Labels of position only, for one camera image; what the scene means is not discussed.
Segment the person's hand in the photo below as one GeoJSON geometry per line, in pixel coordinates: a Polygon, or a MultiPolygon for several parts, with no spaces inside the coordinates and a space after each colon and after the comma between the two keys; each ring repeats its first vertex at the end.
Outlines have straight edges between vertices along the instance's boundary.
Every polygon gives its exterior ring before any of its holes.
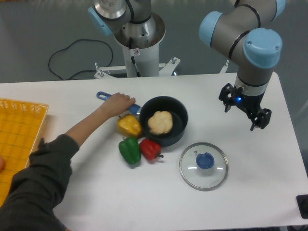
{"type": "Polygon", "coordinates": [[[108,118],[118,116],[127,111],[136,102],[135,98],[131,98],[123,93],[115,93],[111,95],[101,106],[103,112],[108,118]]]}

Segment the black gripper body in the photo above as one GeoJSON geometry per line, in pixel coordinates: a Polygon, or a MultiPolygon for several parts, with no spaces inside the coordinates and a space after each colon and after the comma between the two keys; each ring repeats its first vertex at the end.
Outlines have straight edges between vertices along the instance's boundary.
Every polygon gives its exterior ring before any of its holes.
{"type": "Polygon", "coordinates": [[[268,84],[249,86],[235,84],[231,90],[231,106],[236,106],[249,115],[267,114],[267,109],[262,109],[260,104],[268,84]]]}

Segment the forearm in dark sleeve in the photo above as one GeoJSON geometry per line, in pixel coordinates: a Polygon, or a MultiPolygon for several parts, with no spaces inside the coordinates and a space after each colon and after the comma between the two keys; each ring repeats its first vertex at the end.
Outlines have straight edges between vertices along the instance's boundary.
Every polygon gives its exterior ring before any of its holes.
{"type": "Polygon", "coordinates": [[[53,209],[62,202],[72,174],[71,158],[80,144],[72,134],[51,142],[41,140],[30,155],[29,167],[12,178],[0,208],[2,231],[65,231],[53,209]]]}

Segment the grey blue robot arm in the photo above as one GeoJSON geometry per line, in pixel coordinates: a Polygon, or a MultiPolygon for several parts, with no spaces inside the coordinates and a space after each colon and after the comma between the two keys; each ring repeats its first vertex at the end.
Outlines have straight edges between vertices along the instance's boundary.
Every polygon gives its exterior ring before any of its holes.
{"type": "MultiPolygon", "coordinates": [[[[283,0],[237,0],[234,10],[224,15],[210,12],[201,22],[199,38],[239,67],[234,84],[222,88],[219,99],[225,110],[236,106],[252,122],[265,128],[271,110],[260,103],[280,59],[282,39],[264,25],[285,8],[283,0]]],[[[156,77],[159,45],[165,36],[165,23],[152,11],[149,0],[96,0],[88,13],[105,35],[113,35],[122,46],[128,77],[156,77]]]]}

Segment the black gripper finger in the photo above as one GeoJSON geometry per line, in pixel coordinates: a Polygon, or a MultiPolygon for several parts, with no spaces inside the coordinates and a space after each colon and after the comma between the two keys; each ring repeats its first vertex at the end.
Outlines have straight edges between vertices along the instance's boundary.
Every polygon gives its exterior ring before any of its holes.
{"type": "Polygon", "coordinates": [[[259,108],[256,112],[249,113],[248,118],[251,120],[252,125],[250,130],[254,128],[264,129],[270,122],[272,111],[267,108],[259,108]]]}
{"type": "Polygon", "coordinates": [[[225,113],[227,113],[232,106],[236,105],[235,100],[233,98],[234,92],[235,92],[234,87],[230,83],[226,84],[221,89],[218,99],[223,102],[225,106],[224,109],[225,113]]]}

